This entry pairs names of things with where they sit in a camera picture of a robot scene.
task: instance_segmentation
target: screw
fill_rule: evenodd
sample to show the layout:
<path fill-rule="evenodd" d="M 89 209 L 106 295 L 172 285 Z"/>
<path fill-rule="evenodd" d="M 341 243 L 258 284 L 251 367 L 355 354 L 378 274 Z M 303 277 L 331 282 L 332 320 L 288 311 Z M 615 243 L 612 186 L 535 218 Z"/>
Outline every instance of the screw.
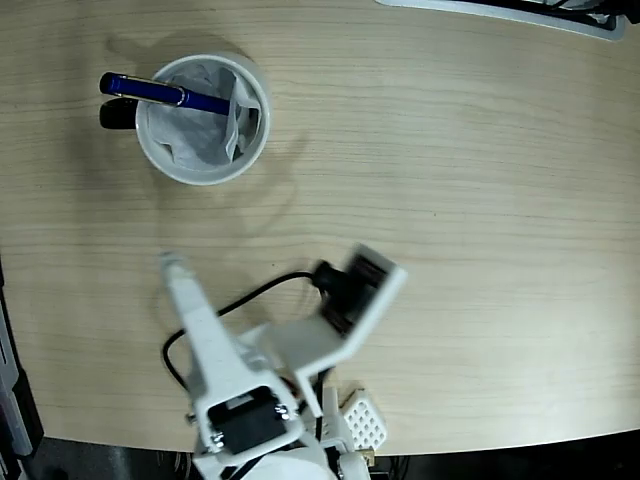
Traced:
<path fill-rule="evenodd" d="M 218 448 L 224 447 L 224 433 L 216 433 L 211 437 L 211 441 Z"/>
<path fill-rule="evenodd" d="M 283 420 L 289 420 L 291 418 L 291 415 L 289 415 L 289 409 L 286 405 L 276 405 L 276 413 L 280 415 L 280 418 Z"/>

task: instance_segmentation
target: white robotic arm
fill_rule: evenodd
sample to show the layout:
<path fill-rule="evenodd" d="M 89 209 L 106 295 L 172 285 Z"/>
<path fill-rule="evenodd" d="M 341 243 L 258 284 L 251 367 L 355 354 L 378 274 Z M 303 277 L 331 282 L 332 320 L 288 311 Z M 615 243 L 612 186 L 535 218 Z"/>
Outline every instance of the white robotic arm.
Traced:
<path fill-rule="evenodd" d="M 357 246 L 344 272 L 323 263 L 314 273 L 325 294 L 312 315 L 235 337 L 179 257 L 164 255 L 162 268 L 191 346 L 186 384 L 199 433 L 194 463 L 205 480 L 334 480 L 338 471 L 344 480 L 368 479 L 351 438 L 319 441 L 303 416 L 313 426 L 309 420 L 323 415 L 312 379 L 360 348 L 404 283 L 404 270 Z M 294 379 L 306 412 L 278 371 Z M 337 394 L 329 392 L 325 412 L 332 415 Z M 338 454 L 332 465 L 328 446 Z"/>

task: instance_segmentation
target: paper cup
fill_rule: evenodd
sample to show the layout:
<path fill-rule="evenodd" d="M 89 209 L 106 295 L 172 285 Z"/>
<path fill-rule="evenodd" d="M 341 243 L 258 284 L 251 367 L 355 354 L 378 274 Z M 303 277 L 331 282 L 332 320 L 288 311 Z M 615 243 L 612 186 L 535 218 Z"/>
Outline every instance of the paper cup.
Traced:
<path fill-rule="evenodd" d="M 260 68 L 242 55 L 235 53 L 203 53 L 179 58 L 162 67 L 153 76 L 154 80 L 163 80 L 184 68 L 188 63 L 218 62 L 233 71 L 253 87 L 262 109 L 260 127 L 255 138 L 245 152 L 233 162 L 222 167 L 211 166 L 210 170 L 191 170 L 173 161 L 171 151 L 166 145 L 156 142 L 149 134 L 147 102 L 139 102 L 136 109 L 136 133 L 138 141 L 149 161 L 162 173 L 188 185 L 216 185 L 227 182 L 245 172 L 257 160 L 262 152 L 269 130 L 271 129 L 271 94 L 267 81 Z"/>

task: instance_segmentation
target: wooden table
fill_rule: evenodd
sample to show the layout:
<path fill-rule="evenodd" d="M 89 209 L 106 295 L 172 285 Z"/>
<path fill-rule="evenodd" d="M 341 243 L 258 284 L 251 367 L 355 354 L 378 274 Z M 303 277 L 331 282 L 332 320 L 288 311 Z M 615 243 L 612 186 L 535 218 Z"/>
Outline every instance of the wooden table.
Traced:
<path fill-rule="evenodd" d="M 607 43 L 370 0 L 5 0 L 0 27 L 0 249 L 48 435 L 192 448 L 160 362 L 178 326 L 161 251 L 221 307 L 357 241 L 410 275 L 335 375 L 373 393 L 383 453 L 640 427 L 640 29 Z M 184 186 L 99 127 L 104 71 L 222 49 L 274 93 L 247 174 Z M 314 300 L 285 286 L 229 322 Z"/>

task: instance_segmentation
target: white tissue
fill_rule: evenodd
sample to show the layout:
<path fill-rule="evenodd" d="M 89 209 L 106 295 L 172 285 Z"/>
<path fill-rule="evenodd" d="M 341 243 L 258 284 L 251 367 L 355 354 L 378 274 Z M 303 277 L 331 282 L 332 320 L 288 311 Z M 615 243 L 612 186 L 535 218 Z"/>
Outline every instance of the white tissue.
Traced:
<path fill-rule="evenodd" d="M 170 78 L 160 79 L 194 92 L 231 102 L 229 116 L 190 108 L 150 104 L 149 132 L 171 149 L 173 161 L 191 170 L 211 170 L 234 160 L 255 137 L 261 109 L 253 88 L 231 70 L 216 63 L 187 64 Z"/>

